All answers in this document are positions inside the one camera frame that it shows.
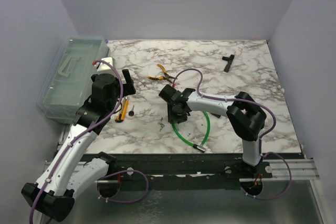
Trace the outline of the small silver key bunch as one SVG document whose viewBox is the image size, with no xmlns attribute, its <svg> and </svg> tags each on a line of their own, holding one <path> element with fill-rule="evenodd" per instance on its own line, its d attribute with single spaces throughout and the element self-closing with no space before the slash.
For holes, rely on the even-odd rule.
<svg viewBox="0 0 336 224">
<path fill-rule="evenodd" d="M 160 126 L 159 131 L 161 132 L 163 128 L 165 127 L 165 125 L 163 124 L 163 118 L 161 118 L 157 124 Z"/>
</svg>

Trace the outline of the green cable lock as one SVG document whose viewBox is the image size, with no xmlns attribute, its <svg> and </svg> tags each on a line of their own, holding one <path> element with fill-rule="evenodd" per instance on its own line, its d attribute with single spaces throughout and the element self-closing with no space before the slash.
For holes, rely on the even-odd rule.
<svg viewBox="0 0 336 224">
<path fill-rule="evenodd" d="M 193 149 L 195 150 L 198 150 L 199 152 L 201 153 L 205 153 L 206 152 L 206 148 L 204 147 L 208 137 L 209 137 L 209 134 L 210 134 L 210 130 L 211 130 L 211 122 L 210 122 L 210 119 L 209 119 L 209 116 L 206 112 L 202 112 L 203 115 L 205 116 L 205 119 L 206 119 L 206 123 L 207 123 L 207 129 L 206 129 L 206 134 L 201 142 L 200 145 L 197 145 L 197 144 L 193 144 L 191 143 L 190 141 L 188 141 L 187 139 L 185 139 L 177 130 L 176 126 L 174 123 L 171 123 L 171 126 L 172 126 L 172 129 L 174 131 L 174 133 L 176 134 L 176 136 L 182 140 L 185 144 L 187 144 L 188 146 L 191 146 Z"/>
</svg>

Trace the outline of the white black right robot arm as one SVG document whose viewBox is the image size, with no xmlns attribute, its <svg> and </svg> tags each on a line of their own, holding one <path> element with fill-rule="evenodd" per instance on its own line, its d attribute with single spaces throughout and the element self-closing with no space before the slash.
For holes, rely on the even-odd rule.
<svg viewBox="0 0 336 224">
<path fill-rule="evenodd" d="M 249 178 L 260 172 L 260 131 L 265 126 L 265 112 L 246 92 L 228 98 L 209 94 L 200 95 L 195 89 L 186 88 L 180 92 L 166 85 L 159 97 L 167 103 L 168 121 L 171 124 L 185 122 L 192 111 L 202 111 L 229 119 L 234 132 L 242 139 L 242 173 Z"/>
</svg>

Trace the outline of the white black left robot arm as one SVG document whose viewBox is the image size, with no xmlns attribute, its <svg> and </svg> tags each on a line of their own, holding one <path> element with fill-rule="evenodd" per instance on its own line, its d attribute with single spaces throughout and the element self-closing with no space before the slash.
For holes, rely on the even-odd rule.
<svg viewBox="0 0 336 224">
<path fill-rule="evenodd" d="M 31 207 L 29 222 L 39 211 L 57 222 L 71 212 L 76 198 L 97 179 L 112 179 L 116 166 L 112 156 L 100 153 L 84 169 L 74 170 L 83 154 L 97 138 L 124 97 L 136 93 L 127 69 L 122 75 L 102 73 L 91 77 L 91 95 L 77 110 L 68 135 L 44 173 L 34 183 L 26 183 L 22 195 Z"/>
</svg>

